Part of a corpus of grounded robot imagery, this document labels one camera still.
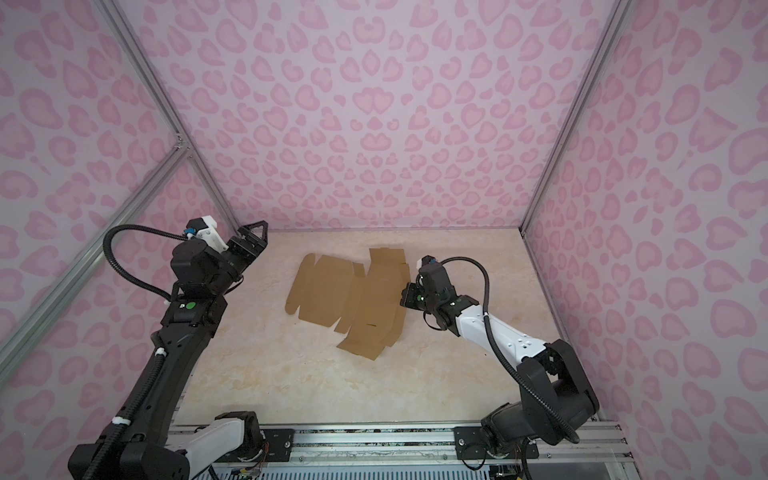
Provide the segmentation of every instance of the marble surface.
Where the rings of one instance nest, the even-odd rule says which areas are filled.
[[[409,310],[402,336],[375,361],[336,348],[344,335],[285,313],[307,253],[370,265],[370,247],[402,248],[411,267],[424,255],[471,257],[491,279],[490,312],[547,341],[558,331],[517,230],[394,230],[270,233],[270,244],[227,299],[203,352],[177,425],[253,410],[263,424],[478,420],[520,398],[517,384],[484,349],[427,328]],[[446,265],[459,294],[482,300],[482,275]]]

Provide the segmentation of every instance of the pink heart patterned wall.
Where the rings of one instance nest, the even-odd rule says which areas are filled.
[[[181,232],[191,218],[221,216],[183,165],[137,223]],[[231,232],[218,229],[226,240]],[[170,291],[175,240],[128,232],[115,255],[132,274]],[[0,477],[69,478],[78,443],[93,442],[149,358],[163,299],[126,282],[106,263],[0,392]]]
[[[768,3],[642,1],[529,238],[644,477],[767,477]]]
[[[88,0],[0,6],[0,345],[174,139]]]
[[[515,227],[611,0],[122,7],[241,220]]]

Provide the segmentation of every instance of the metal post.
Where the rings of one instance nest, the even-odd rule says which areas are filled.
[[[574,97],[574,102],[571,104],[571,110],[568,111],[568,115],[565,117],[563,128],[558,133],[558,138],[554,143],[552,153],[547,159],[544,173],[541,175],[538,184],[536,184],[531,204],[528,206],[528,209],[523,216],[520,233],[524,238],[528,229],[531,227],[536,211],[541,206],[544,199],[544,193],[547,191],[551,182],[554,168],[557,167],[562,160],[564,153],[568,148],[568,143],[576,131],[584,111],[587,110],[592,92],[594,92],[594,89],[600,81],[602,72],[616,48],[616,44],[621,37],[621,32],[624,30],[624,26],[628,23],[636,3],[636,0],[616,0],[611,9],[603,33],[598,40],[598,46],[592,54],[592,58],[587,65],[587,70],[584,73],[584,78]]]
[[[61,312],[78,295],[104,259],[101,242],[109,229],[130,223],[139,217],[157,192],[173,176],[188,156],[188,146],[180,143],[160,162],[147,181],[126,200],[109,224],[83,249],[67,272],[53,286],[40,304],[21,322],[13,336],[0,348],[0,389],[5,385],[27,355],[37,347]]]
[[[208,166],[203,160],[203,156],[200,154],[200,151],[194,143],[194,139],[184,125],[179,111],[170,99],[170,95],[165,91],[159,75],[157,75],[147,58],[144,48],[141,47],[141,43],[139,42],[134,29],[125,16],[123,9],[118,4],[118,1],[93,0],[93,2],[101,11],[104,19],[106,19],[114,33],[115,39],[123,48],[123,51],[128,56],[139,77],[144,82],[144,86],[147,87],[149,95],[154,99],[166,123],[168,123],[171,130],[174,131],[179,141],[186,142],[190,146],[190,159],[192,160],[192,165],[194,166],[195,171],[203,181],[205,189],[208,191],[214,204],[223,215],[224,220],[229,224],[233,232],[237,231],[237,228],[239,227],[237,216],[232,211],[232,207],[227,201],[227,197],[224,196],[219,184],[214,180],[213,175],[211,175]]]

